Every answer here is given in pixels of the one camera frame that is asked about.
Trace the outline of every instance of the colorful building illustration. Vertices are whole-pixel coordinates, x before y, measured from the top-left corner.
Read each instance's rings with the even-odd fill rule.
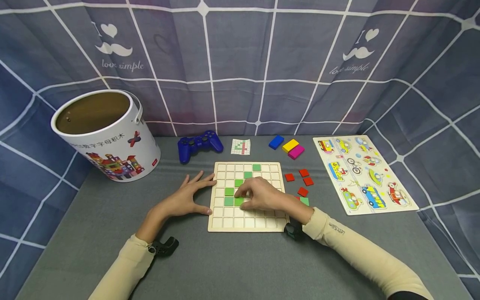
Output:
[[[136,176],[145,169],[137,162],[135,155],[130,155],[126,160],[121,160],[118,156],[112,154],[105,154],[107,159],[103,159],[97,153],[88,153],[90,160],[95,163],[95,166],[104,172],[111,179],[123,180]]]

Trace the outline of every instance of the red tile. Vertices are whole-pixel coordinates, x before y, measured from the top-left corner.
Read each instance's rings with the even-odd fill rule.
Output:
[[[308,195],[308,190],[300,187],[297,193],[302,197],[306,197]]]
[[[310,177],[304,178],[303,182],[306,186],[313,185],[313,180]]]
[[[294,181],[295,180],[295,177],[293,177],[293,174],[292,173],[289,173],[289,174],[285,174],[285,179],[287,181]]]
[[[307,169],[302,169],[299,171],[300,175],[302,177],[307,177],[307,176],[310,176],[309,172],[307,171]]]

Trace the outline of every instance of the bucket handle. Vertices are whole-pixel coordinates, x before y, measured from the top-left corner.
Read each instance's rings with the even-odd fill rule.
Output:
[[[137,96],[135,96],[133,93],[130,93],[129,91],[125,91],[125,90],[119,90],[119,91],[125,92],[132,97],[133,101],[135,102],[135,105],[138,108],[138,113],[135,116],[135,124],[140,123],[140,120],[142,119],[142,115],[144,113],[144,109],[142,107],[142,104],[140,103],[140,100],[138,100]]]

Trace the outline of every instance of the blue block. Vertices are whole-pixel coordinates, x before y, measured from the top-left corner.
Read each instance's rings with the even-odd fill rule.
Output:
[[[268,144],[268,146],[274,150],[276,150],[278,148],[278,146],[280,146],[281,143],[283,143],[285,139],[283,137],[281,137],[280,135],[277,135],[271,142],[270,144]]]

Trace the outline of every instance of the mustache print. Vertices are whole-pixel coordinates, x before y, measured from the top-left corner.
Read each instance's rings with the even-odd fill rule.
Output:
[[[351,59],[353,56],[355,56],[356,58],[358,59],[364,59],[366,57],[369,57],[372,53],[374,53],[374,51],[372,52],[369,52],[367,48],[365,47],[360,47],[360,48],[353,48],[349,54],[345,55],[343,54],[343,60],[349,60]]]
[[[98,46],[95,46],[95,47],[102,53],[105,53],[105,54],[115,53],[120,56],[129,56],[133,51],[133,48],[127,49],[124,46],[119,44],[109,45],[105,42],[103,42],[101,47],[98,47]]]

